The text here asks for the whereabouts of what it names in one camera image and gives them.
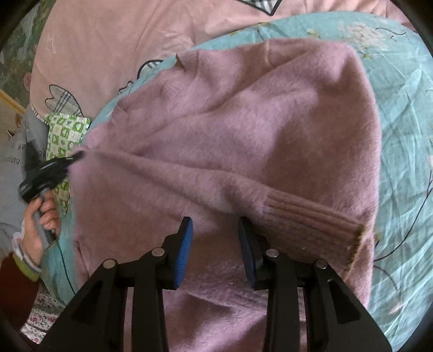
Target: yellow-green cuff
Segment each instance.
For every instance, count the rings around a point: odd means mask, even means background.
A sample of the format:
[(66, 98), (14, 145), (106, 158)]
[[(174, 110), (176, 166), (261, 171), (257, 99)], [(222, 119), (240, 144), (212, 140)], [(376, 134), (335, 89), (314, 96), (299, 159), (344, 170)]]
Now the yellow-green cuff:
[(14, 253), (12, 255), (16, 266), (21, 270), (21, 272), (31, 281), (36, 282), (39, 280), (39, 274), (35, 273), (26, 263), (24, 263), (18, 256)]

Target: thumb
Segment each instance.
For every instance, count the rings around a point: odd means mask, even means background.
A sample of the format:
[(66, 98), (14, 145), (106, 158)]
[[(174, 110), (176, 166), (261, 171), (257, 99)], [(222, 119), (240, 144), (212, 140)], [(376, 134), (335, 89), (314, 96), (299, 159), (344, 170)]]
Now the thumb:
[(26, 211), (24, 212), (24, 219), (29, 221), (29, 220), (33, 220), (33, 214), (36, 213), (38, 211), (38, 209), (41, 207), (42, 205), (42, 198), (38, 197), (34, 200), (32, 200), (29, 205), (27, 206)]

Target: yellow stripe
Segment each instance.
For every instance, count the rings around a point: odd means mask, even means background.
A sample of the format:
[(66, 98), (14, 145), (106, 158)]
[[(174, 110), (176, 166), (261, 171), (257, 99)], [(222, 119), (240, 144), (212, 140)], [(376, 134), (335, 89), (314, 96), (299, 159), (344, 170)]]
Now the yellow stripe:
[(18, 104), (15, 100), (13, 100), (10, 96), (6, 94), (5, 91), (0, 89), (0, 100), (3, 100), (8, 104), (12, 109), (14, 109), (17, 113), (23, 114), (26, 110), (20, 104)]

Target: green checkered cloth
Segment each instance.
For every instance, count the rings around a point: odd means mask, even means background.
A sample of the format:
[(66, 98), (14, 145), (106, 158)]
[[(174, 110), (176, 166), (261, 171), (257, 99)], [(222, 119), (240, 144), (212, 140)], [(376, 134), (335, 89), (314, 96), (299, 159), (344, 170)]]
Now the green checkered cloth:
[[(47, 115), (45, 121), (49, 125), (47, 160), (71, 155), (73, 148), (83, 140), (91, 123), (91, 120), (86, 117), (62, 113)], [(69, 206), (69, 180), (60, 183), (53, 192), (57, 198), (60, 214), (65, 215)]]

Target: dark red sleeve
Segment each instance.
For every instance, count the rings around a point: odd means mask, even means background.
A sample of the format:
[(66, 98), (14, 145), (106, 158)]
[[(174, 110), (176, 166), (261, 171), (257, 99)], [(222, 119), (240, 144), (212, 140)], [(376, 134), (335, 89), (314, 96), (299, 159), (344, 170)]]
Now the dark red sleeve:
[(0, 267), (0, 308), (19, 330), (27, 321), (38, 294), (39, 283), (31, 281), (15, 264), (12, 253)]

